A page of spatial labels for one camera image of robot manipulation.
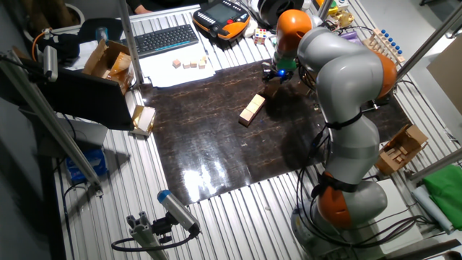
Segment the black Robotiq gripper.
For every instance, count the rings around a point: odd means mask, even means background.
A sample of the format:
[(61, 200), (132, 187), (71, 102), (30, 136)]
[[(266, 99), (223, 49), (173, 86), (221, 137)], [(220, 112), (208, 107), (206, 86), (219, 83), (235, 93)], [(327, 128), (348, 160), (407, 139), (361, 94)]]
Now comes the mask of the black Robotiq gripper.
[(279, 78), (281, 82), (292, 84), (294, 82), (294, 72), (286, 69), (275, 69), (270, 63), (262, 63), (262, 80), (267, 82), (273, 78)]

